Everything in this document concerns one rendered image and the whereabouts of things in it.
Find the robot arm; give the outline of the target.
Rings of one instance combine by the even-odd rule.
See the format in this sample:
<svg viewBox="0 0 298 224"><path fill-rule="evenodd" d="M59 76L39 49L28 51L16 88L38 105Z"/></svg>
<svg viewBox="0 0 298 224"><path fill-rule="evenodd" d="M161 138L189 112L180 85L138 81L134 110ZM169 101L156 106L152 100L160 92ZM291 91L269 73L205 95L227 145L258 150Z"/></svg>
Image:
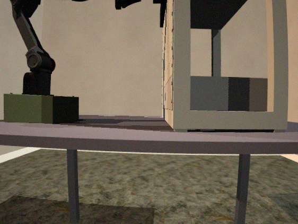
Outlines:
<svg viewBox="0 0 298 224"><path fill-rule="evenodd" d="M33 15L41 0L10 0L13 19L28 49L27 65L31 72L23 77L23 93L49 96L51 74L55 69L55 61L42 48L29 18ZM54 96L54 95L53 95Z"/></svg>

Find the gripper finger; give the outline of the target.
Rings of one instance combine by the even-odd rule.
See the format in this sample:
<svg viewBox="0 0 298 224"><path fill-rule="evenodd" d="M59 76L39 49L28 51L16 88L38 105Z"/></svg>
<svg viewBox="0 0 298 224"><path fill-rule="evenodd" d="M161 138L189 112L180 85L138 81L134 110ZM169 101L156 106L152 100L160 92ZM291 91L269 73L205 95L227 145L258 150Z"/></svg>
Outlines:
<svg viewBox="0 0 298 224"><path fill-rule="evenodd" d="M119 4L122 6L122 8L126 8L127 6L141 2L141 0L119 0Z"/></svg>

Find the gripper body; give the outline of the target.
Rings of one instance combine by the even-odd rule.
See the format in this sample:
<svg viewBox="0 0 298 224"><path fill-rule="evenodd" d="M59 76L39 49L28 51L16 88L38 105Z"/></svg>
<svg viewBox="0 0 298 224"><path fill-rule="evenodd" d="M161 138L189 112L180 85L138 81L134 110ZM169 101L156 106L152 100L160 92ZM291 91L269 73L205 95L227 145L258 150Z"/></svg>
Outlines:
<svg viewBox="0 0 298 224"><path fill-rule="evenodd" d="M121 5L119 4L119 0L115 0L115 8L117 10L121 10Z"/></svg>

